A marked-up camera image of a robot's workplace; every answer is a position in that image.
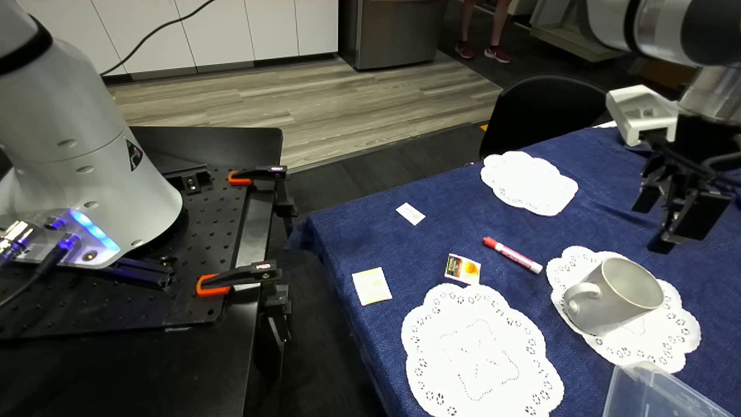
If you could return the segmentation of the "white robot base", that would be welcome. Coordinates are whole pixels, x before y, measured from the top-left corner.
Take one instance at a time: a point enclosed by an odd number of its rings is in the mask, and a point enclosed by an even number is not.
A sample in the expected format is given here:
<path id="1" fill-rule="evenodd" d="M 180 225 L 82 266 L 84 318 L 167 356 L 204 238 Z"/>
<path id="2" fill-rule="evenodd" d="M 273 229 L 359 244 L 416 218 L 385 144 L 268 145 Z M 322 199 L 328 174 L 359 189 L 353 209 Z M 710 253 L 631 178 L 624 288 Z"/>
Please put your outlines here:
<path id="1" fill-rule="evenodd" d="M 184 211 L 117 109 L 92 62 L 16 0 L 0 0 L 0 216 L 33 226 L 26 263 L 64 248 L 108 269 L 164 235 Z"/>

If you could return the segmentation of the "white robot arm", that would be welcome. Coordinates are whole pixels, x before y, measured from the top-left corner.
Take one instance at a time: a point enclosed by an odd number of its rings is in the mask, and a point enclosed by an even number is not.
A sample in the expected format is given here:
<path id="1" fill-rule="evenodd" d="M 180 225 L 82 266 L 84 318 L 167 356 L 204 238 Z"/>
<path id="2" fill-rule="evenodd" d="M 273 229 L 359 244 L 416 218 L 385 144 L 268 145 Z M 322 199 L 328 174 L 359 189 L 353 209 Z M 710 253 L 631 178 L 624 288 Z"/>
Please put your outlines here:
<path id="1" fill-rule="evenodd" d="M 740 189 L 741 0 L 586 0 L 586 25 L 604 46 L 698 68 L 679 100 L 629 85 L 608 93 L 608 112 L 629 145 L 649 150 L 633 203 L 664 203 L 649 248 L 701 240 Z"/>

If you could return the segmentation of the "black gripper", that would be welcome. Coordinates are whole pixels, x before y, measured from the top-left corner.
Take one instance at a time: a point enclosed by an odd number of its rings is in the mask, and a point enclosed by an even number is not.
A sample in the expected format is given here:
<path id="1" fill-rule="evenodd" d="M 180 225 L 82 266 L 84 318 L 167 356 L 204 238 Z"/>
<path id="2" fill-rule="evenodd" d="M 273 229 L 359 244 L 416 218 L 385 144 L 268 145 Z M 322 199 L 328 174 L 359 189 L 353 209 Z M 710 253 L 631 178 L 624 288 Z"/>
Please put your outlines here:
<path id="1" fill-rule="evenodd" d="M 637 214 L 649 214 L 663 197 L 663 167 L 698 174 L 701 180 L 741 185 L 740 177 L 741 127 L 681 115 L 675 141 L 654 141 L 652 160 L 633 203 Z M 701 240 L 721 219 L 730 199 L 719 192 L 690 192 L 668 201 L 660 231 L 649 240 L 654 253 L 671 253 L 684 240 Z"/>

